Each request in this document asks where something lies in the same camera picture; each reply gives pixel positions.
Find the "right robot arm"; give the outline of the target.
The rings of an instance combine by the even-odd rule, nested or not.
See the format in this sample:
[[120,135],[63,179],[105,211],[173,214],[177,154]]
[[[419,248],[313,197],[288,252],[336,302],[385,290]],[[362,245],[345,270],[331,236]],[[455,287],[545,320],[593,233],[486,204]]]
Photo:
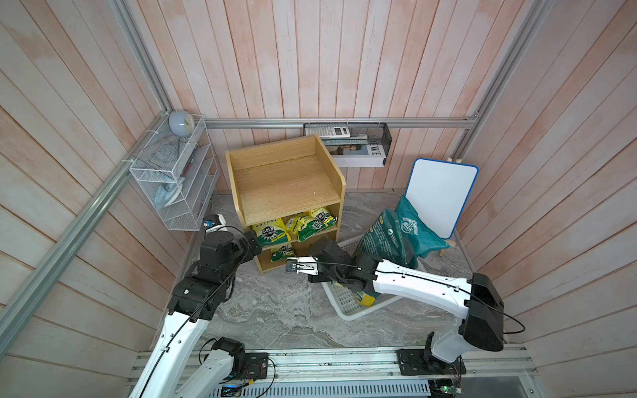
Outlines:
[[332,240],[313,243],[297,262],[312,283],[337,282],[353,292],[394,295],[453,315],[451,325],[428,335],[423,350],[400,349],[404,376],[461,375],[463,354],[504,350],[504,302],[487,275],[451,278],[397,265],[372,255],[349,255]]

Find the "dark green large fertilizer bag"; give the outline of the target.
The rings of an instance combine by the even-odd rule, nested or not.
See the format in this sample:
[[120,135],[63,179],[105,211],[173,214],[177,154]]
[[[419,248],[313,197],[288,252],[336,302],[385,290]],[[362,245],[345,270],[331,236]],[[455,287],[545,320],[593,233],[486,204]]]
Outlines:
[[396,211],[384,209],[358,243],[355,254],[371,255],[411,269],[418,260],[409,240],[403,235]]

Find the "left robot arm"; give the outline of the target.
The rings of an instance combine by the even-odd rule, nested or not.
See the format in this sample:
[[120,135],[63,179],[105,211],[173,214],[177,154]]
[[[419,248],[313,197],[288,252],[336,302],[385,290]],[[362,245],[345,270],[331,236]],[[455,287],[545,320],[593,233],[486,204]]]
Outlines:
[[200,258],[175,285],[158,341],[131,397],[210,397],[245,368],[245,345],[219,338],[199,368],[181,384],[183,371],[219,305],[227,302],[240,265],[260,255],[254,232],[214,227],[200,245]]

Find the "teal orange fertilizer bag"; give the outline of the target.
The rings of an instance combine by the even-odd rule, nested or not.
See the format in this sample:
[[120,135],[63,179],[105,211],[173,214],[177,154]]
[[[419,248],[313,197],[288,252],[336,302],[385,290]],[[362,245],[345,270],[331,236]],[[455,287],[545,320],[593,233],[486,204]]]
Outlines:
[[402,196],[396,214],[403,235],[409,240],[416,256],[426,258],[429,253],[446,247],[446,240],[438,237],[419,217],[411,202]]

